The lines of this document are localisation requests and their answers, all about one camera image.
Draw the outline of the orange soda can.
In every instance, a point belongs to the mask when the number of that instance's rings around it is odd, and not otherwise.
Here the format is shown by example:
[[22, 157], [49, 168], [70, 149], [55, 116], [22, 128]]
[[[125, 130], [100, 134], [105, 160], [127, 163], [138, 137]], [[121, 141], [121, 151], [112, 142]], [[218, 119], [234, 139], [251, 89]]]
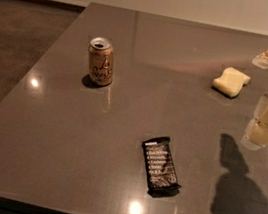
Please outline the orange soda can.
[[95, 37], [89, 44], [89, 78], [100, 87], [112, 83], [113, 47], [109, 39]]

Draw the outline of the black snack bar wrapper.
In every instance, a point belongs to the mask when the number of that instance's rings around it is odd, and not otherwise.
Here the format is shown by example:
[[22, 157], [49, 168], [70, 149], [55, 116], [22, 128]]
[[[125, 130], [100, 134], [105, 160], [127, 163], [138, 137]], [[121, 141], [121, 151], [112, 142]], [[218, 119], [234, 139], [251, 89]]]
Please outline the black snack bar wrapper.
[[180, 191], [178, 176], [171, 154], [170, 137], [144, 141], [143, 148], [148, 194], [151, 197], [171, 197]]

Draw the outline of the yellow sponge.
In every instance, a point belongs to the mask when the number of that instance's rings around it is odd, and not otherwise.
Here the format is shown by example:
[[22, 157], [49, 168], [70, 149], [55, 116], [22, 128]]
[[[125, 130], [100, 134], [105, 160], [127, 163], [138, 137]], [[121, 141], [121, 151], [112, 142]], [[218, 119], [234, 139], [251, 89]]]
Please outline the yellow sponge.
[[248, 75], [236, 68], [227, 67], [219, 77], [212, 80], [211, 87], [223, 95], [233, 98], [241, 92], [242, 87], [247, 85], [249, 81], [251, 78]]

